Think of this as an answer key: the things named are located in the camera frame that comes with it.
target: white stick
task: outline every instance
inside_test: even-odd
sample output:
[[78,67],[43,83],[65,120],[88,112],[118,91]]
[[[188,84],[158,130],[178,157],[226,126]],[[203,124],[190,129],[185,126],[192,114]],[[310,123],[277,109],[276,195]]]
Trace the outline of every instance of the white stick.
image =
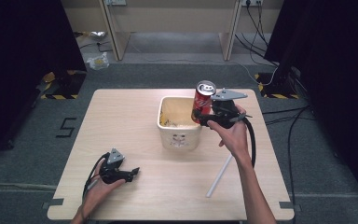
[[211,198],[212,193],[213,193],[214,189],[216,188],[216,185],[217,185],[217,183],[219,182],[220,178],[222,178],[222,175],[223,175],[223,173],[225,172],[225,170],[226,170],[226,168],[227,168],[229,162],[231,161],[231,158],[232,158],[232,155],[231,155],[231,153],[230,153],[229,156],[227,157],[226,162],[225,162],[225,164],[223,165],[222,169],[220,169],[219,174],[218,174],[217,177],[214,179],[214,182],[212,183],[211,188],[208,190],[208,193],[206,193],[205,197]]

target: gray carpet floor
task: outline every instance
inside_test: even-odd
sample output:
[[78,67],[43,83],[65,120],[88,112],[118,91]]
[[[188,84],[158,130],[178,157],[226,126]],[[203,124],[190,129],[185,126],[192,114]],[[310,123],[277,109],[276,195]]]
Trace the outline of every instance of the gray carpet floor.
[[[89,69],[75,100],[38,99],[13,139],[15,147],[0,151],[0,223],[68,223],[49,220],[46,203],[53,197],[96,90],[192,89],[200,80],[208,79],[218,88],[248,88],[258,92],[250,76],[272,72],[273,68],[261,65],[247,68],[249,74],[239,65],[115,63],[99,71]],[[296,100],[257,95],[262,112],[309,104],[305,96]],[[296,113],[264,115],[290,195],[287,148],[293,119],[274,120],[291,118]],[[65,118],[75,118],[66,122],[75,129],[71,137],[57,138],[67,134],[66,130],[60,130]],[[349,168],[336,156],[334,145],[311,109],[296,122],[290,144],[296,204],[300,208],[296,211],[296,223],[358,223],[358,184]]]

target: can lid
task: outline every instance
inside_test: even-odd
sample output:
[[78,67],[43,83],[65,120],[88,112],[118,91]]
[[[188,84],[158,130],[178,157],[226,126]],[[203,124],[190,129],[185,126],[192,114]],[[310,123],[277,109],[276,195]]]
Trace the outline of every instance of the can lid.
[[212,81],[203,80],[197,84],[197,91],[203,95],[213,95],[216,93],[216,86]]

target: red soda can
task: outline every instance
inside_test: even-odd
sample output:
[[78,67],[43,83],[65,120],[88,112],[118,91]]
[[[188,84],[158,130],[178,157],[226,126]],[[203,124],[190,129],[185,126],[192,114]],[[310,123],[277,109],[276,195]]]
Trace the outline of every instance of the red soda can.
[[191,112],[191,118],[194,122],[200,123],[198,116],[211,112],[211,96],[215,93],[216,86],[211,81],[203,80],[197,84],[193,110]]

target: plastic bag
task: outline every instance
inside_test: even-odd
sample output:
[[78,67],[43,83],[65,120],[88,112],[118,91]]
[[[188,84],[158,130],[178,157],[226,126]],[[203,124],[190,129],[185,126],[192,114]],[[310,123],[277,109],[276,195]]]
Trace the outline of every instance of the plastic bag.
[[107,61],[106,52],[103,55],[95,57],[95,58],[88,58],[87,63],[89,63],[89,67],[94,70],[100,70],[103,68],[107,68],[109,66],[109,62]]

